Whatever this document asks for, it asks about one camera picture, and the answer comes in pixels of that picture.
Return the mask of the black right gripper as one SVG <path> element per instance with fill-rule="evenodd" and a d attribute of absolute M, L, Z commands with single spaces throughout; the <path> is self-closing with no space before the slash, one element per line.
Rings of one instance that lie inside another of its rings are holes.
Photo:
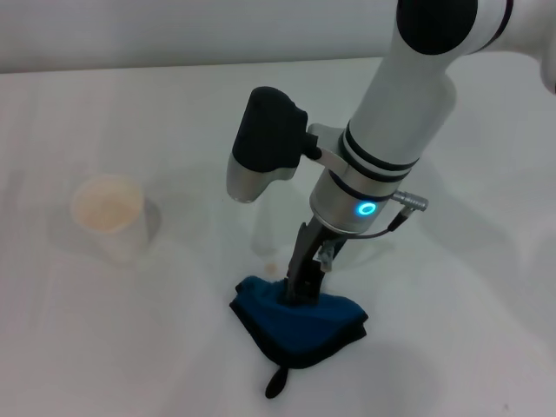
<path fill-rule="evenodd" d="M 288 265 L 286 275 L 284 297 L 287 304 L 301 302 L 299 289 L 301 276 L 302 299 L 306 303 L 318 302 L 322 280 L 325 276 L 324 272 L 332 271 L 334 258 L 343 245 L 344 235 L 322 225 L 318 219 L 311 219 L 309 223 L 303 223 L 300 226 L 295 241 L 293 259 Z"/>

